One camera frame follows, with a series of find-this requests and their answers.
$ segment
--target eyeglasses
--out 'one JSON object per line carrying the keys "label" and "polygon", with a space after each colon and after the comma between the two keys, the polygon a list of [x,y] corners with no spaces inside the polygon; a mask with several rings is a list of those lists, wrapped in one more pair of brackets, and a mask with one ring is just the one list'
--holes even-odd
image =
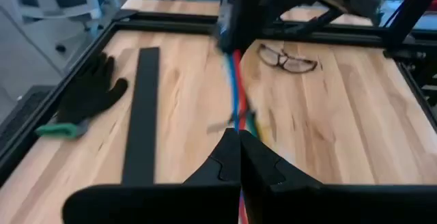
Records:
{"label": "eyeglasses", "polygon": [[259,45],[257,53],[265,64],[279,67],[294,74],[302,74],[312,71],[318,64],[317,61],[290,56],[283,49],[281,49],[281,52],[279,53],[265,44]]}

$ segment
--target wooden tabletop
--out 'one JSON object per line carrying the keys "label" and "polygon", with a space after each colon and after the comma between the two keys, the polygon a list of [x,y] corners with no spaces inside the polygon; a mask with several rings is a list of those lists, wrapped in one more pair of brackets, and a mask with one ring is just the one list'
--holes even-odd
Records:
{"label": "wooden tabletop", "polygon": [[[218,13],[217,3],[129,0],[124,8]],[[322,10],[294,9],[305,20]],[[369,24],[342,16],[336,23]],[[319,61],[306,74],[263,64],[260,42]],[[231,114],[223,56],[208,36],[119,31],[105,51],[128,91],[96,117],[77,141],[41,138],[0,189],[2,223],[61,223],[76,190],[120,182],[139,48],[159,46],[156,182],[184,181],[212,151],[223,130],[209,125]],[[437,136],[397,66],[381,49],[256,41],[242,60],[242,79],[264,143],[309,175],[336,184],[435,184]]]}

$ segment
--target metal frame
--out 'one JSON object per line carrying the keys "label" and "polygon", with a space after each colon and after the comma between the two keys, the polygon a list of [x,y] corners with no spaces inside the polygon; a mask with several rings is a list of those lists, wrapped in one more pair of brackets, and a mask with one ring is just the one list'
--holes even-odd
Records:
{"label": "metal frame", "polygon": [[[431,3],[431,0],[420,0],[421,3],[427,3],[428,1]],[[402,28],[402,25],[411,25],[412,21],[417,21],[417,17],[411,19],[406,15],[407,13],[399,13],[395,19],[396,26],[393,26],[393,28]],[[59,99],[68,86],[68,83],[74,78],[88,59],[96,57],[97,54],[102,52],[117,31],[161,31],[211,35],[214,31],[217,19],[217,16],[137,12],[134,10],[119,11],[113,19],[113,22],[101,33],[94,43],[85,50],[67,76],[62,79],[60,84],[44,99],[40,106],[23,124],[22,128],[17,131],[13,139],[5,146],[5,149],[0,151],[0,186],[7,180],[21,159],[37,141],[38,138],[34,134],[34,130],[38,126],[46,124],[52,118],[59,104]],[[414,36],[415,41],[396,42],[396,44],[387,44],[387,42],[391,42],[393,36],[396,36],[396,32],[394,32],[392,28],[327,25],[322,28],[316,28],[313,33],[305,36],[290,34],[284,30],[291,27],[302,27],[304,24],[305,22],[294,21],[277,22],[266,28],[259,38],[319,44],[390,48],[391,51],[408,50],[413,53],[435,53],[437,51],[437,32],[429,30],[412,30],[410,35]],[[412,93],[421,105],[434,130],[437,130],[437,120],[433,116],[431,107],[428,105],[422,91],[414,82],[407,67],[402,62],[398,62],[397,66],[405,77]]]}

